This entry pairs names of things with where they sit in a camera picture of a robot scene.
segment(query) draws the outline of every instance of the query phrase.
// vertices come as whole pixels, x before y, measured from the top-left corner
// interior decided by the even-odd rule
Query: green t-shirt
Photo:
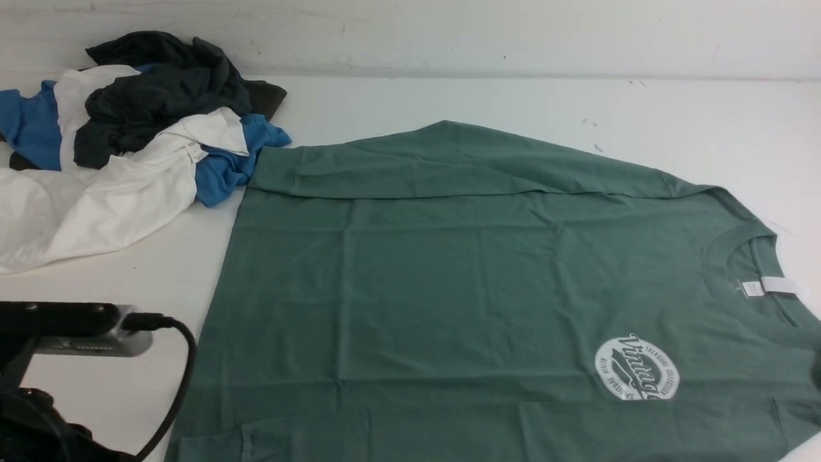
[[[821,427],[821,324],[755,292],[775,240],[460,123],[266,150],[166,460],[778,460]]]

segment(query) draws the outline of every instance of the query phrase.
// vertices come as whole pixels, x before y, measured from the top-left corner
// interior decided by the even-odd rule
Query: white wall
[[[132,30],[243,72],[821,79],[818,0],[2,0],[4,72],[89,65]]]

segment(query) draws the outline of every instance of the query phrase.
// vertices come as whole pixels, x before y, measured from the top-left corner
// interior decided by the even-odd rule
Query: neckline
[[[728,284],[727,261],[730,255],[738,247],[750,241],[755,244],[754,239],[762,237],[775,238],[776,234],[760,221],[751,221],[730,229],[710,244],[703,262],[710,292],[733,317],[757,333],[780,343],[821,349],[821,321],[801,327],[787,326],[746,306]],[[800,307],[809,311],[803,303]]]

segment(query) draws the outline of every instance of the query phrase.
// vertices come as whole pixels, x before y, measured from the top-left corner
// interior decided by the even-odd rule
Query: white print
[[[636,334],[604,342],[596,352],[596,372],[622,400],[669,400],[681,381],[670,357]]]

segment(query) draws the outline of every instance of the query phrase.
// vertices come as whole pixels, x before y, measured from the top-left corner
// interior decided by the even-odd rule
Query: cable connector
[[[141,313],[132,312],[126,315],[122,320],[120,327],[123,330],[131,330],[134,332],[142,330],[157,330],[173,327],[174,318],[165,316],[161,313]]]

